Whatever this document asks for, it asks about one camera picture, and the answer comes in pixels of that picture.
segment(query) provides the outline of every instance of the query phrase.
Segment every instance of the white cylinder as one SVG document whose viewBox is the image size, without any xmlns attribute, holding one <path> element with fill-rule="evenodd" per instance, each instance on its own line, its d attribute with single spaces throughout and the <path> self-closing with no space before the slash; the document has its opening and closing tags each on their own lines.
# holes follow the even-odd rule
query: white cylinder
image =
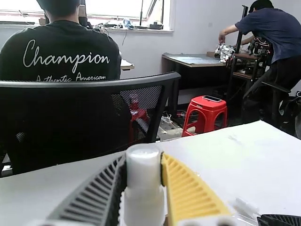
<svg viewBox="0 0 301 226">
<path fill-rule="evenodd" d="M 161 226 L 165 220 L 161 185 L 161 151 L 155 145 L 127 149 L 127 188 L 124 221 L 127 226 Z"/>
</svg>

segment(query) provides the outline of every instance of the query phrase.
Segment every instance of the window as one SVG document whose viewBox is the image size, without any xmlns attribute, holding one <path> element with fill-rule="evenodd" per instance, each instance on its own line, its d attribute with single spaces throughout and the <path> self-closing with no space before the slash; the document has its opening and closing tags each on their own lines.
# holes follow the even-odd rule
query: window
<svg viewBox="0 0 301 226">
<path fill-rule="evenodd" d="M 86 0 L 86 10 L 89 22 L 92 25 L 119 21 L 128 18 L 134 25 L 140 21 L 140 12 L 143 2 L 142 23 L 147 26 L 153 22 L 160 22 L 162 16 L 162 2 L 164 0 Z M 164 2 L 164 18 L 168 17 L 170 0 Z M 15 21 L 39 24 L 44 17 L 43 10 L 36 0 L 2 0 L 0 5 L 0 21 Z"/>
</svg>

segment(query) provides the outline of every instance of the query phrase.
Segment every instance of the black t-shirt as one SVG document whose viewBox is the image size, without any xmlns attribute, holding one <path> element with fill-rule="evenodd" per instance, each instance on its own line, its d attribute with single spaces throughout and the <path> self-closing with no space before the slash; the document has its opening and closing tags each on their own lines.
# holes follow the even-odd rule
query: black t-shirt
<svg viewBox="0 0 301 226">
<path fill-rule="evenodd" d="M 119 48 L 108 35 L 60 20 L 10 37 L 0 53 L 0 80 L 114 80 L 120 64 Z"/>
</svg>

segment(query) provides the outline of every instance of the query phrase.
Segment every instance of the black mesh office chair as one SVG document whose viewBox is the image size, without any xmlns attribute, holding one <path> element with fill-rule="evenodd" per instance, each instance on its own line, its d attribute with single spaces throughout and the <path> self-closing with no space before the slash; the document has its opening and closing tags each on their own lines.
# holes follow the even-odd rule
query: black mesh office chair
<svg viewBox="0 0 301 226">
<path fill-rule="evenodd" d="M 14 174 L 155 142 L 177 79 L 168 73 L 85 83 L 0 81 L 0 140 Z"/>
</svg>

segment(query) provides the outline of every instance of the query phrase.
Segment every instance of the navy blue t-shirt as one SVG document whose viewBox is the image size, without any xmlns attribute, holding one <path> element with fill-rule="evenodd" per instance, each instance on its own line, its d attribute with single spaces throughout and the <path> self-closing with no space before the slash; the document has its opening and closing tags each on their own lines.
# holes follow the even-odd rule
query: navy blue t-shirt
<svg viewBox="0 0 301 226">
<path fill-rule="evenodd" d="M 276 8 L 250 13 L 235 26 L 244 34 L 253 32 L 273 44 L 272 63 L 301 55 L 301 25 L 292 15 Z"/>
</svg>

